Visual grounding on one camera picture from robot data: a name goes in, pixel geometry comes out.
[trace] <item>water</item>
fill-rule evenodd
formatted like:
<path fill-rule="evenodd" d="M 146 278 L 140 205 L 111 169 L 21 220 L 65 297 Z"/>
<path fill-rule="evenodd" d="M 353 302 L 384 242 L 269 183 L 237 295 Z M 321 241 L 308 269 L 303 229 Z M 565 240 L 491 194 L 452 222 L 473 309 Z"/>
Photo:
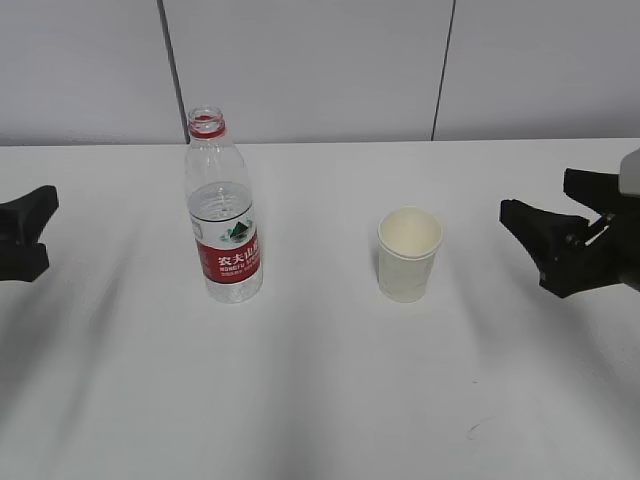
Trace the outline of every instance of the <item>water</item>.
<path fill-rule="evenodd" d="M 251 206 L 251 194 L 247 187 L 239 183 L 210 183 L 193 192 L 187 205 L 191 215 L 202 220 L 221 222 L 244 213 Z M 205 282 L 209 294 L 216 300 L 224 303 L 243 302 L 255 295 L 262 286 L 262 262 L 256 273 L 241 282 L 221 284 L 206 277 Z"/>

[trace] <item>bottle neck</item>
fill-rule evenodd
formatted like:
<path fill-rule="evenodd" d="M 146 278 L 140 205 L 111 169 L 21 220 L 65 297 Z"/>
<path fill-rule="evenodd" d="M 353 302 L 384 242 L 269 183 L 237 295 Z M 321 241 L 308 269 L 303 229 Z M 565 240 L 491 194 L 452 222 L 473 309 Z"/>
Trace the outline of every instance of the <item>bottle neck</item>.
<path fill-rule="evenodd" d="M 226 133 L 227 126 L 219 108 L 205 105 L 189 112 L 189 134 L 192 142 L 197 139 L 202 145 L 229 143 Z"/>
<path fill-rule="evenodd" d="M 213 138 L 199 138 L 191 135 L 189 145 L 192 148 L 213 148 L 213 147 L 230 147 L 233 145 L 233 140 L 225 131 L 223 134 Z"/>

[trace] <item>robotic arm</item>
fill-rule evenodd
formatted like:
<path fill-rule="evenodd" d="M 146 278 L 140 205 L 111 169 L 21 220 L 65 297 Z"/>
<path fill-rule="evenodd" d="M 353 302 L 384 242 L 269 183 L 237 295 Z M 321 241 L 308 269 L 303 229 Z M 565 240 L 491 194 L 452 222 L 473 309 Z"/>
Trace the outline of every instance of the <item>robotic arm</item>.
<path fill-rule="evenodd" d="M 535 262 L 540 286 L 560 298 L 618 283 L 640 291 L 640 150 L 622 160 L 620 175 L 567 169 L 564 193 L 600 218 L 500 205 L 500 222 Z"/>
<path fill-rule="evenodd" d="M 0 204 L 0 281 L 33 282 L 49 268 L 47 249 L 38 238 L 57 208 L 52 186 Z"/>

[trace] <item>cup rim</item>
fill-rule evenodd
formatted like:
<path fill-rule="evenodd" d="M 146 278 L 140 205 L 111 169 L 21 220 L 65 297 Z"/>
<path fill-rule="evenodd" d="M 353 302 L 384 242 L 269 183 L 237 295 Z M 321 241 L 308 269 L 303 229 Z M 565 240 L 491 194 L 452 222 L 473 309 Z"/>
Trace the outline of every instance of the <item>cup rim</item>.
<path fill-rule="evenodd" d="M 433 247 L 431 247 L 426 252 L 421 253 L 420 255 L 403 255 L 401 253 L 396 252 L 385 243 L 385 241 L 382 239 L 382 234 L 380 231 L 382 224 L 387 218 L 389 218 L 389 216 L 393 215 L 396 212 L 399 212 L 400 210 L 418 210 L 421 213 L 429 215 L 436 221 L 436 223 L 440 227 L 440 237 L 438 238 L 438 241 L 435 243 Z M 391 210 L 384 217 L 382 217 L 382 220 L 380 220 L 380 223 L 378 223 L 378 245 L 380 245 L 390 255 L 393 255 L 394 257 L 400 258 L 402 260 L 410 260 L 410 261 L 424 260 L 425 258 L 428 258 L 434 255 L 436 250 L 438 250 L 438 247 L 442 243 L 443 237 L 444 237 L 444 227 L 442 225 L 442 222 L 440 221 L 440 218 L 431 212 L 427 212 L 426 210 L 423 210 L 420 207 L 416 207 L 415 205 L 404 205 L 402 207 L 396 208 L 395 210 Z"/>

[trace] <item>bottle mouth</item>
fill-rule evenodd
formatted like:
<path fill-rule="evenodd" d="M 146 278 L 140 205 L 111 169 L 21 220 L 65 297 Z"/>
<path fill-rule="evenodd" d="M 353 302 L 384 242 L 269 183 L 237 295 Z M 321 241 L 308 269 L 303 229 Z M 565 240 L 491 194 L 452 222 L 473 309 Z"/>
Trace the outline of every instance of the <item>bottle mouth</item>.
<path fill-rule="evenodd" d="M 227 130 L 222 112 L 208 105 L 189 112 L 189 133 L 194 138 L 215 138 Z"/>

